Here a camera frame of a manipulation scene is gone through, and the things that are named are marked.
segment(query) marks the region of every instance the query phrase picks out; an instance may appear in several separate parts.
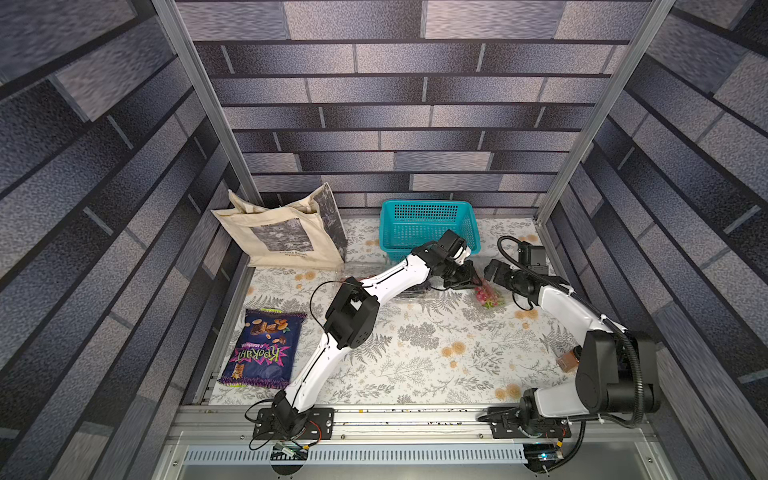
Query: vent grille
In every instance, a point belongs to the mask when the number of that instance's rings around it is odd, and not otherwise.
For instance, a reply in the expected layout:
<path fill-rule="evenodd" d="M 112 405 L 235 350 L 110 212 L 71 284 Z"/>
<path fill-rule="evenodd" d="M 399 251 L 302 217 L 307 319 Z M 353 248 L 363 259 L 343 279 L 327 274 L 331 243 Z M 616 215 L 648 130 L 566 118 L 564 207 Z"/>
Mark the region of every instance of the vent grille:
<path fill-rule="evenodd" d="M 271 450 L 250 451 L 247 447 L 192 446 L 187 465 L 267 465 Z M 467 465 L 482 463 L 527 463 L 523 446 L 478 445 L 315 445 L 306 462 L 276 460 L 273 463 L 305 465 Z"/>

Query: mounting plate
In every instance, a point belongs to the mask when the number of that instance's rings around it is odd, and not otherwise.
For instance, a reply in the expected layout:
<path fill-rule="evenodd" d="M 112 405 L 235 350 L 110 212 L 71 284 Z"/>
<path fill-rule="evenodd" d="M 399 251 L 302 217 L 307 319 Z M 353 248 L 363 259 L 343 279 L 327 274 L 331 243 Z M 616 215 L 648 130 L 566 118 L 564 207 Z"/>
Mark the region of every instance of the mounting plate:
<path fill-rule="evenodd" d="M 333 414 L 334 409 L 311 409 L 309 416 L 307 417 L 304 430 L 295 438 L 295 440 L 319 440 L 322 436 L 323 440 L 328 440 L 333 434 Z M 269 438 L 268 432 L 278 432 L 280 430 L 277 423 L 277 419 L 273 414 L 272 409 L 260 409 L 256 416 L 256 426 L 253 427 L 253 437 L 256 439 L 266 440 Z M 275 435 L 274 440 L 287 440 Z"/>
<path fill-rule="evenodd" d="M 507 411 L 507 413 L 502 413 L 502 420 L 500 422 L 488 424 L 491 427 L 491 434 L 493 434 L 494 439 L 558 439 L 560 437 L 569 439 L 571 437 L 571 427 L 568 425 L 568 422 L 562 423 L 563 419 L 538 419 L 532 421 L 531 423 L 536 422 L 535 428 L 541 434 L 540 436 L 528 435 L 518 427 L 515 412 L 509 412 L 508 410 L 509 407 L 488 407 L 488 415 Z"/>

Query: blue snack bag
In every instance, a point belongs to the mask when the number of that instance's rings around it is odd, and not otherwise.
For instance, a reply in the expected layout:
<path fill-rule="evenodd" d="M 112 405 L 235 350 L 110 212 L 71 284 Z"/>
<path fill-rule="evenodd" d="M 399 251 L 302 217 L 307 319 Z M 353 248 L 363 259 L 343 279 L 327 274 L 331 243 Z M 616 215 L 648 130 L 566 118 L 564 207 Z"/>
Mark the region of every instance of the blue snack bag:
<path fill-rule="evenodd" d="M 268 389 L 287 387 L 305 318 L 306 313 L 246 310 L 245 328 L 235 343 L 219 383 Z"/>

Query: metal rail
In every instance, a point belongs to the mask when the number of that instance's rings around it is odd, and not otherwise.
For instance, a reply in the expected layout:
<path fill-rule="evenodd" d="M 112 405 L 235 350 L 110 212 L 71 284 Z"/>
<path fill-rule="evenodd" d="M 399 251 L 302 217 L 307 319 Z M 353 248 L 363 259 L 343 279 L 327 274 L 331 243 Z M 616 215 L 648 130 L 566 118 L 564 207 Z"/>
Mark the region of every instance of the metal rail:
<path fill-rule="evenodd" d="M 232 278 L 233 282 L 237 282 L 232 300 L 227 309 L 227 314 L 224 317 L 224 321 L 219 329 L 219 335 L 214 343 L 214 350 L 208 357 L 208 363 L 205 365 L 203 376 L 200 378 L 200 384 L 197 385 L 193 402 L 199 405 L 203 401 L 203 396 L 208 388 L 208 382 L 214 371 L 218 372 L 221 368 L 221 362 L 224 356 L 227 355 L 227 347 L 229 347 L 230 339 L 232 338 L 232 332 L 235 330 L 237 320 L 240 318 L 240 312 L 243 311 L 243 303 L 248 293 L 248 287 L 250 286 L 250 280 L 253 277 L 253 267 L 246 266 L 250 257 L 245 253 L 240 258 L 240 265 Z"/>
<path fill-rule="evenodd" d="M 490 405 L 329 405 L 336 410 L 333 439 L 323 443 L 539 443 L 541 439 L 495 440 L 488 424 L 475 420 Z M 167 445 L 246 445 L 253 423 L 248 406 L 181 406 L 166 437 Z M 249 412 L 256 418 L 257 408 Z M 574 437 L 578 424 L 571 426 Z M 646 442 L 656 435 L 649 424 L 625 429 L 612 422 L 589 423 L 586 442 Z"/>
<path fill-rule="evenodd" d="M 645 51 L 650 45 L 650 41 L 656 36 L 656 32 L 659 31 L 661 24 L 667 17 L 667 14 L 672 9 L 674 0 L 654 0 L 648 9 L 648 13 L 645 15 L 640 29 L 637 31 L 634 40 L 629 44 L 627 53 L 624 55 L 624 59 L 619 64 L 618 68 L 611 75 L 611 79 L 608 80 L 608 85 L 603 92 L 602 97 L 594 106 L 592 113 L 587 119 L 586 127 L 576 137 L 573 148 L 568 152 L 563 167 L 558 172 L 558 175 L 554 178 L 552 185 L 549 187 L 544 201 L 536 212 L 536 223 L 544 226 L 552 215 L 555 205 L 560 201 L 563 192 L 565 191 L 568 182 L 571 181 L 571 177 L 576 171 L 581 159 L 587 154 L 587 150 L 594 140 L 594 136 L 598 134 L 600 127 L 605 118 L 608 116 L 608 112 L 611 111 L 614 103 L 619 98 L 619 94 L 624 90 L 624 86 L 627 85 L 630 76 L 640 63 L 640 60 L 645 55 Z"/>
<path fill-rule="evenodd" d="M 243 195 L 252 204 L 264 205 L 261 194 L 259 194 L 256 184 L 253 182 L 253 177 L 251 177 L 248 166 L 245 163 L 245 158 L 243 158 L 243 152 L 237 146 L 235 134 L 232 133 L 227 117 L 224 116 L 224 110 L 221 108 L 221 103 L 219 103 L 219 98 L 216 96 L 214 86 L 210 83 L 208 74 L 205 72 L 203 62 L 200 60 L 200 56 L 197 54 L 197 50 L 192 43 L 187 27 L 184 26 L 184 21 L 181 20 L 181 14 L 176 8 L 176 2 L 174 0 L 152 0 L 152 4 L 155 10 L 157 10 L 157 16 L 160 17 L 160 23 L 165 28 L 170 43 L 179 55 L 181 65 L 187 71 L 192 86 L 197 92 L 197 97 L 200 99 L 200 103 L 210 119 L 210 124 L 213 125 L 216 135 L 221 141 L 224 153 L 227 154 L 230 165 L 235 170 Z"/>

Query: aluminum frame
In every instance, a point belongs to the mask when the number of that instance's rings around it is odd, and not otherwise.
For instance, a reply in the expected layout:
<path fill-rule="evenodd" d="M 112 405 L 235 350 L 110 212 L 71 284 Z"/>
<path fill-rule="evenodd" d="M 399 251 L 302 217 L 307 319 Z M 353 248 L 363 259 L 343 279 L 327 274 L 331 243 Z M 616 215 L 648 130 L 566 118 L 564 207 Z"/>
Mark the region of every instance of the aluminum frame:
<path fill-rule="evenodd" d="M 205 391 L 208 388 L 208 382 L 210 381 L 214 370 L 219 371 L 221 368 L 221 362 L 224 360 L 224 356 L 229 353 L 227 351 L 227 347 L 229 346 L 232 332 L 235 330 L 237 320 L 240 318 L 240 312 L 243 310 L 245 297 L 248 294 L 248 287 L 250 286 L 250 281 L 253 278 L 254 268 L 252 266 L 246 266 L 249 260 L 250 257 L 243 253 L 243 256 L 240 258 L 242 267 L 238 266 L 240 275 L 238 275 L 238 271 L 236 270 L 235 275 L 233 276 L 232 281 L 237 282 L 237 286 L 235 287 L 234 294 L 232 295 L 230 305 L 227 308 L 227 314 L 221 324 L 221 329 L 219 330 L 219 334 L 216 338 L 216 343 L 214 343 L 214 349 L 208 357 L 208 363 L 205 365 L 203 376 L 200 377 L 200 384 L 195 390 L 193 400 L 195 404 L 200 404 L 203 401 Z"/>
<path fill-rule="evenodd" d="M 640 60 L 645 55 L 645 51 L 650 45 L 650 41 L 656 36 L 656 32 L 659 31 L 661 24 L 667 17 L 667 14 L 672 9 L 672 5 L 675 0 L 654 0 L 648 9 L 648 13 L 643 19 L 643 23 L 637 30 L 632 42 L 629 44 L 627 53 L 621 60 L 618 68 L 611 75 L 611 79 L 608 80 L 608 85 L 603 91 L 603 94 L 594 109 L 587 119 L 586 127 L 581 130 L 576 137 L 574 146 L 570 152 L 568 152 L 563 167 L 558 172 L 557 176 L 552 181 L 552 185 L 547 191 L 544 201 L 541 202 L 541 206 L 536 212 L 536 223 L 544 226 L 552 215 L 554 207 L 560 201 L 560 198 L 565 192 L 565 188 L 568 186 L 568 182 L 571 181 L 576 167 L 581 162 L 581 159 L 587 154 L 588 148 L 592 144 L 594 136 L 598 134 L 600 127 L 605 118 L 608 116 L 608 112 L 611 111 L 614 103 L 619 98 L 619 94 L 624 90 L 627 85 L 630 76 L 640 63 Z"/>
<path fill-rule="evenodd" d="M 330 405 L 336 410 L 333 439 L 325 445 L 504 445 L 549 442 L 542 439 L 496 440 L 487 424 L 475 419 L 491 405 Z M 244 418 L 248 406 L 182 406 L 174 418 L 154 474 L 156 480 L 177 480 L 187 450 L 194 445 L 245 446 L 253 423 Z M 250 412 L 254 417 L 256 409 Z M 613 422 L 590 422 L 584 441 L 629 442 L 636 446 L 653 480 L 672 480 L 674 473 L 648 423 L 625 429 Z M 574 442 L 579 424 L 571 425 Z"/>
<path fill-rule="evenodd" d="M 552 265 L 552 268 L 554 269 L 554 274 L 567 279 L 565 276 L 565 268 L 563 267 L 563 263 L 560 261 L 560 256 L 554 250 L 555 246 L 554 242 L 552 241 L 552 237 L 549 235 L 549 230 L 547 230 L 547 227 L 539 225 L 538 223 L 535 223 L 534 226 L 536 228 L 538 239 L 541 240 L 541 245 L 544 246 L 544 251 L 547 253 L 549 264 Z"/>
<path fill-rule="evenodd" d="M 243 195 L 252 204 L 263 206 L 264 202 L 261 199 L 261 194 L 256 188 L 256 183 L 253 182 L 253 177 L 245 163 L 243 152 L 240 151 L 240 147 L 237 145 L 235 134 L 232 132 L 229 122 L 227 122 L 227 117 L 221 108 L 221 103 L 216 96 L 214 86 L 210 83 L 208 73 L 205 72 L 203 62 L 200 60 L 197 49 L 195 49 L 192 43 L 192 37 L 190 37 L 187 27 L 181 19 L 181 13 L 176 8 L 176 2 L 174 0 L 152 0 L 152 4 L 155 10 L 157 10 L 157 16 L 160 18 L 163 28 L 165 28 L 170 43 L 179 55 L 181 65 L 187 72 L 192 86 L 197 92 L 197 97 L 200 99 L 200 103 L 203 105 L 203 109 L 216 131 L 216 135 L 221 141 L 224 153 L 235 170 Z"/>

